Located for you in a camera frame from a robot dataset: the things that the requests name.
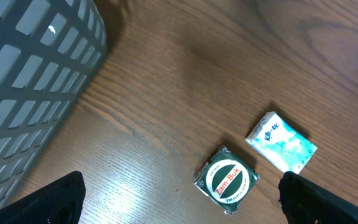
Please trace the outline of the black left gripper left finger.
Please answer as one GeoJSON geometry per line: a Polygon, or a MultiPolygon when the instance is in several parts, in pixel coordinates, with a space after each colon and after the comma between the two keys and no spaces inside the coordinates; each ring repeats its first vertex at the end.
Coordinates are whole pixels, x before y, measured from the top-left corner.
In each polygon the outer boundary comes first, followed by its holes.
{"type": "Polygon", "coordinates": [[[73,171],[0,209],[0,223],[77,224],[85,194],[82,173],[73,171]]]}

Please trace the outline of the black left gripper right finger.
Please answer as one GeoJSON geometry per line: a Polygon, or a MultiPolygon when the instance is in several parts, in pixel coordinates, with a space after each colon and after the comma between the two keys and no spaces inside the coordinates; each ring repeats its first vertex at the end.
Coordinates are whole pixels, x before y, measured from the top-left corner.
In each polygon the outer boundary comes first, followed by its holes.
{"type": "Polygon", "coordinates": [[[358,223],[357,206],[292,171],[278,189],[288,223],[358,223]]]}

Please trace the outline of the dark green round-logo packet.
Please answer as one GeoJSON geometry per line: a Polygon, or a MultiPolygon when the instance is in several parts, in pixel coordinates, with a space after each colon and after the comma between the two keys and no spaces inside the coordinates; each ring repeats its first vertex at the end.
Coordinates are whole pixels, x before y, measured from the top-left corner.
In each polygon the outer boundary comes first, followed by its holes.
{"type": "Polygon", "coordinates": [[[227,215],[237,212],[259,179],[260,175],[226,146],[219,146],[193,176],[194,185],[227,215]]]}

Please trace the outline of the teal Kleenex tissue pack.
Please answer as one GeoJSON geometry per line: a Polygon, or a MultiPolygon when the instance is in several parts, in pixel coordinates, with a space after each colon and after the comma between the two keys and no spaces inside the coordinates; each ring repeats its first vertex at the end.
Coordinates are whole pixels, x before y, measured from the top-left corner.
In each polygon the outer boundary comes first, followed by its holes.
{"type": "Polygon", "coordinates": [[[274,111],[264,115],[246,142],[283,173],[299,174],[318,149],[274,111]]]}

